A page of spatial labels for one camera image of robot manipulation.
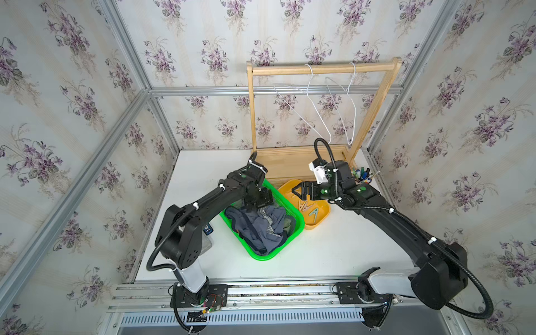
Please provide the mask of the teal plastic clothespin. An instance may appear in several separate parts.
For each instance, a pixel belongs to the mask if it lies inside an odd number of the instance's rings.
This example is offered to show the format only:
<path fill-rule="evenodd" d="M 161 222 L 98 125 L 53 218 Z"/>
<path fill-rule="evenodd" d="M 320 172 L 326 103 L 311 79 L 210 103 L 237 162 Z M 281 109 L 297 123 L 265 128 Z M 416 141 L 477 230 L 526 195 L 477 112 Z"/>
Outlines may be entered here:
<path fill-rule="evenodd" d="M 321 218 L 319 218 L 319 216 L 320 216 L 319 207 L 315 208 L 314 210 L 308 213 L 308 217 L 311 219 L 311 224 L 313 225 L 317 224 L 320 220 L 322 220 Z"/>

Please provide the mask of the wooden clothespin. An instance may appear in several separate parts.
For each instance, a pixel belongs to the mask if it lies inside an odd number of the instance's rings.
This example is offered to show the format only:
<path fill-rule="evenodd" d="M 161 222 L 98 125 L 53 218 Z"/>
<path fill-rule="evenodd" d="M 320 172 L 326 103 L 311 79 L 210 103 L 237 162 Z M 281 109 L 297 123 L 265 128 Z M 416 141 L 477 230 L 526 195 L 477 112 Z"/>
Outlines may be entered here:
<path fill-rule="evenodd" d="M 298 209 L 301 212 L 307 211 L 311 207 L 311 205 L 309 205 L 307 201 L 301 201 L 301 200 L 299 201 L 298 205 L 299 205 Z"/>

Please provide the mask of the navy blue tank top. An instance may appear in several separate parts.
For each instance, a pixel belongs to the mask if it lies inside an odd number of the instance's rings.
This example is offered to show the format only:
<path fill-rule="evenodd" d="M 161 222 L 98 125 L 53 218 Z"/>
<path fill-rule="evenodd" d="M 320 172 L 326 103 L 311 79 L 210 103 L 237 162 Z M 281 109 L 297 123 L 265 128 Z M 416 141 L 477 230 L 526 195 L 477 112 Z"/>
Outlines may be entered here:
<path fill-rule="evenodd" d="M 283 219 L 288 214 L 281 206 L 270 205 L 255 210 L 229 206 L 224 215 L 230 220 L 233 231 L 256 255 L 271 254 L 290 237 L 283 231 Z"/>

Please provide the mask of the green graphic tank top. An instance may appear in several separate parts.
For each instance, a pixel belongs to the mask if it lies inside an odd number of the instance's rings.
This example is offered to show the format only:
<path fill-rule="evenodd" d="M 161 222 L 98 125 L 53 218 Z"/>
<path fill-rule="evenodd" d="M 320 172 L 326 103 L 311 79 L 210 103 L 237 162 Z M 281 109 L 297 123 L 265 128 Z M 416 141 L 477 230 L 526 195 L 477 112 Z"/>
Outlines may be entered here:
<path fill-rule="evenodd" d="M 291 236 L 295 231 L 296 220 L 293 216 L 286 215 L 283 219 L 283 231 Z"/>

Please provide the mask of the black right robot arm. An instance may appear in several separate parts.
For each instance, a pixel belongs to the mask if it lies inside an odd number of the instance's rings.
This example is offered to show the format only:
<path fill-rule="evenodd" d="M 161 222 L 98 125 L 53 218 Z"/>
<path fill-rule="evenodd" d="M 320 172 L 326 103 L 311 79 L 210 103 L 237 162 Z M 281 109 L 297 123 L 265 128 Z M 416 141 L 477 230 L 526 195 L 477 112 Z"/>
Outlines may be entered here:
<path fill-rule="evenodd" d="M 359 276 L 352 293 L 363 304 L 390 305 L 394 295 L 417 298 L 434 310 L 448 307 L 477 320 L 494 313 L 494 303 L 481 281 L 468 268 L 465 249 L 458 243 L 447 244 L 402 214 L 376 188 L 357 183 L 350 166 L 335 159 L 323 138 L 314 141 L 316 158 L 310 163 L 315 181 L 303 181 L 292 189 L 301 200 L 326 200 L 339 208 L 369 220 L 395 241 L 415 266 L 408 274 L 389 273 L 380 278 L 380 268 L 373 267 Z M 452 303 L 468 283 L 473 283 L 482 296 L 483 309 L 472 312 Z"/>

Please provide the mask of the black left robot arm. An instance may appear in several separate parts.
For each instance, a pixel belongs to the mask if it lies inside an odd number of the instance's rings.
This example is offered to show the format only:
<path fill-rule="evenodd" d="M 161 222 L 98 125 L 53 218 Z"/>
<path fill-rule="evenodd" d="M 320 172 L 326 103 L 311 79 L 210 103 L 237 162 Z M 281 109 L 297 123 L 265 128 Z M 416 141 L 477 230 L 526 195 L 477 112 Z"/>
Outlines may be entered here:
<path fill-rule="evenodd" d="M 155 248 L 146 263 L 148 272 L 168 270 L 180 286 L 194 294 L 209 285 L 198 262 L 205 226 L 237 201 L 243 202 L 247 209 L 260 209 L 273 203 L 272 192 L 262 185 L 267 168 L 257 162 L 257 156 L 253 152 L 244 167 L 229 173 L 197 201 L 166 209 Z"/>

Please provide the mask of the green perforated plastic basket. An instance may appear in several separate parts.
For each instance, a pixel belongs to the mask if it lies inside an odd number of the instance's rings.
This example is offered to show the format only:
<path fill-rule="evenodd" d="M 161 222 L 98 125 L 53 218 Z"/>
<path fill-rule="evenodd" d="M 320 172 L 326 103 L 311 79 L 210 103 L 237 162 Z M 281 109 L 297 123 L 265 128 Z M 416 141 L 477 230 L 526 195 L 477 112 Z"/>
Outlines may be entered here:
<path fill-rule="evenodd" d="M 302 233 L 305 226 L 301 212 L 274 186 L 268 181 L 262 186 L 272 192 L 271 204 L 248 209 L 239 200 L 219 214 L 246 252 L 257 261 L 275 257 Z"/>

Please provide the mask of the yellow plastic tray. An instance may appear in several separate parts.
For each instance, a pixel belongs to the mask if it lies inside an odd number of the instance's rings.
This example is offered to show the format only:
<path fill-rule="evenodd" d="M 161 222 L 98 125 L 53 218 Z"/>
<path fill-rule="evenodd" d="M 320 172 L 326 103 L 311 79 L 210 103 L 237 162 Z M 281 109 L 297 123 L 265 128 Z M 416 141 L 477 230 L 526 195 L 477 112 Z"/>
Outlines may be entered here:
<path fill-rule="evenodd" d="M 278 188 L 279 193 L 294 205 L 304 217 L 305 228 L 312 230 L 320 225 L 330 214 L 330 205 L 326 200 L 312 201 L 310 198 L 307 200 L 300 200 L 293 192 L 292 189 L 301 183 L 301 180 L 287 181 L 283 186 Z"/>

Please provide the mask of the pink pen cup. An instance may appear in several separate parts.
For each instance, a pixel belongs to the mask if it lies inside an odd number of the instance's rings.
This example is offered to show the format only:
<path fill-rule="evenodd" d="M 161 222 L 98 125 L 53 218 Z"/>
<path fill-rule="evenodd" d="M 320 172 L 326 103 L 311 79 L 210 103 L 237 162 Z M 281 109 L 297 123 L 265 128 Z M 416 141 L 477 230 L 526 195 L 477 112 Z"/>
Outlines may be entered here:
<path fill-rule="evenodd" d="M 360 167 L 351 170 L 351 174 L 357 184 L 371 184 L 379 172 L 379 170 L 372 171 L 369 167 Z"/>

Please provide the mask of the wooden clothes rack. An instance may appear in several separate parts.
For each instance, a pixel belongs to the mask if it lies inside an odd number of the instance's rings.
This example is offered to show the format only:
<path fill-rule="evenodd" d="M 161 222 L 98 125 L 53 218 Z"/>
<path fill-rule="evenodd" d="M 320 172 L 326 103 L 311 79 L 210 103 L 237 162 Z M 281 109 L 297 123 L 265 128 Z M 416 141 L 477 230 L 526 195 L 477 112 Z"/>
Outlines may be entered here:
<path fill-rule="evenodd" d="M 368 107 L 367 113 L 361 123 L 359 131 L 353 135 L 350 145 L 335 145 L 332 147 L 338 159 L 344 159 L 350 165 L 355 164 L 357 152 L 364 144 L 367 133 L 371 129 L 383 102 L 397 78 L 402 67 L 402 58 L 394 57 L 390 62 L 368 64 L 336 64 L 336 65 L 303 65 L 303 66 L 271 66 L 255 67 L 247 62 L 248 97 L 251 117 L 252 152 L 257 153 L 257 161 L 268 169 L 267 180 L 276 186 L 285 184 L 290 180 L 311 180 L 314 176 L 307 165 L 315 157 L 312 146 L 305 147 L 278 147 L 273 149 L 258 149 L 256 117 L 255 117 L 255 89 L 253 79 L 261 76 L 278 75 L 330 75 L 340 73 L 374 73 L 384 74 L 382 81 L 374 94 L 374 99 Z"/>

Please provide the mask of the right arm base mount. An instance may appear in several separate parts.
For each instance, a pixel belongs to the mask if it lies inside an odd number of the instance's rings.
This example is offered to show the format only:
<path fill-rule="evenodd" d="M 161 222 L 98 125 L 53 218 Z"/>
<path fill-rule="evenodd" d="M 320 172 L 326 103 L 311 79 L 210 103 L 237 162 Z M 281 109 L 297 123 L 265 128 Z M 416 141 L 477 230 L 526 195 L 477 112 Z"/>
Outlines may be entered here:
<path fill-rule="evenodd" d="M 335 283 L 331 291 L 340 304 L 365 304 L 362 307 L 362 322 L 369 329 L 380 330 L 393 306 L 393 294 L 379 294 L 369 283 L 369 277 L 380 268 L 373 267 L 358 276 L 355 282 Z"/>

